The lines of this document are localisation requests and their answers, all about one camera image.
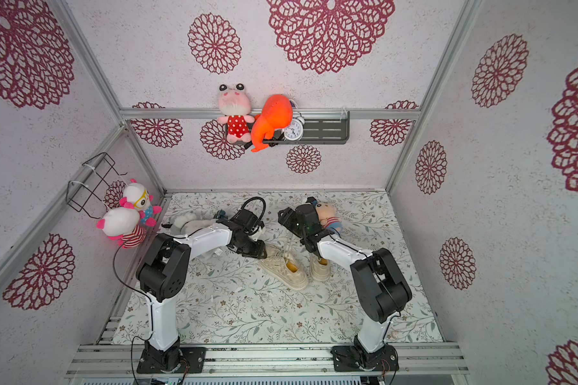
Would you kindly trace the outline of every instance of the white alarm clock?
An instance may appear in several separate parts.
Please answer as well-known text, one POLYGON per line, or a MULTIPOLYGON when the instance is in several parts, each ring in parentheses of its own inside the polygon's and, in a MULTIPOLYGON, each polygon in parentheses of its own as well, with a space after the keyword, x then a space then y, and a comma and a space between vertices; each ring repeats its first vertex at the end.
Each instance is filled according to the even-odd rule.
POLYGON ((297 141, 304 135, 304 118, 297 116, 291 120, 291 123, 283 128, 283 134, 288 141, 297 141))

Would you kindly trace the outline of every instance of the pink plush toy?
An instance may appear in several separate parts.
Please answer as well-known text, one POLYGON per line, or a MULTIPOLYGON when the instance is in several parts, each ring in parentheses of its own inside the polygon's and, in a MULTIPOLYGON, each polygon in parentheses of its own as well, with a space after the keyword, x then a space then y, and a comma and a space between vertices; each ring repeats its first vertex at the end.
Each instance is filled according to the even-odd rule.
POLYGON ((142 225, 155 226, 156 220, 154 215, 162 211, 161 206, 152 206, 154 196, 148 194, 144 185, 131 179, 131 184, 124 188, 123 197, 120 199, 120 206, 127 209, 135 209, 139 212, 142 225))
POLYGON ((145 231, 137 225, 138 222, 139 213, 136 210, 118 207, 109 210, 97 222, 97 228, 103 230, 110 240, 122 241, 122 247, 130 249, 145 238, 145 231))
POLYGON ((225 116, 219 116, 216 121, 227 125, 227 142, 242 141, 247 143, 251 140, 247 123, 254 123, 254 118, 249 115, 251 105, 246 93, 244 93, 244 84, 239 83, 235 88, 230 89, 221 84, 218 107, 225 116))

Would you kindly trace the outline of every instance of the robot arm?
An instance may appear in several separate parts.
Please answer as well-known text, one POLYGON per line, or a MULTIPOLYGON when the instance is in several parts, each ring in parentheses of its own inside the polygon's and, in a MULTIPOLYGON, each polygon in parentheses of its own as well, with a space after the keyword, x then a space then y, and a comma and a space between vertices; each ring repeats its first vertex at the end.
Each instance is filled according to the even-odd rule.
POLYGON ((355 336, 354 346, 332 349, 336 370, 374 370, 383 365, 381 359, 391 362, 390 370, 398 369, 396 351, 384 339, 392 318, 400 314, 412 293, 392 254, 384 248, 372 251, 342 240, 321 226, 310 203, 279 211, 278 222, 299 236, 306 250, 351 271, 353 276, 358 299, 368 317, 355 336))
MULTIPOLYGON (((171 372, 180 366, 182 353, 176 325, 176 295, 184 286, 190 258, 221 246, 250 258, 267 257, 263 241, 251 238, 263 223, 261 216, 258 218, 244 208, 250 201, 229 220, 200 228, 185 237, 158 234, 153 239, 136 273, 142 291, 147 294, 152 327, 152 335, 145 341, 137 367, 138 373, 171 372)), ((202 361, 190 363, 190 373, 200 372, 202 365, 202 361)))

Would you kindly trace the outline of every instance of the red polka dot dress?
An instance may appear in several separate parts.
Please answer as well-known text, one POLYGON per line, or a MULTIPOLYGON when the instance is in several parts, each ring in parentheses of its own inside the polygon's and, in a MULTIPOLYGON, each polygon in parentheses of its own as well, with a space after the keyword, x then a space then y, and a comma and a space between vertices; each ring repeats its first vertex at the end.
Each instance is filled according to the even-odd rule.
POLYGON ((247 121, 244 120, 242 115, 232 115, 227 121, 227 134, 235 135, 237 138, 241 138, 244 134, 249 134, 247 121))

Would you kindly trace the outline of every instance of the beige sneaker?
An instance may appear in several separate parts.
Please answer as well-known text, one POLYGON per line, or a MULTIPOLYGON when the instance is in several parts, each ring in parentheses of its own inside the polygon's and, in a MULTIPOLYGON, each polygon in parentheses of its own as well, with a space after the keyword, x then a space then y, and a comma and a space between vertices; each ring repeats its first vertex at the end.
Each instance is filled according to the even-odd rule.
POLYGON ((330 278, 330 261, 311 254, 311 277, 315 281, 327 281, 330 278))
POLYGON ((292 253, 266 245, 267 258, 260 259, 261 268, 293 290, 303 290, 308 286, 304 268, 292 253))

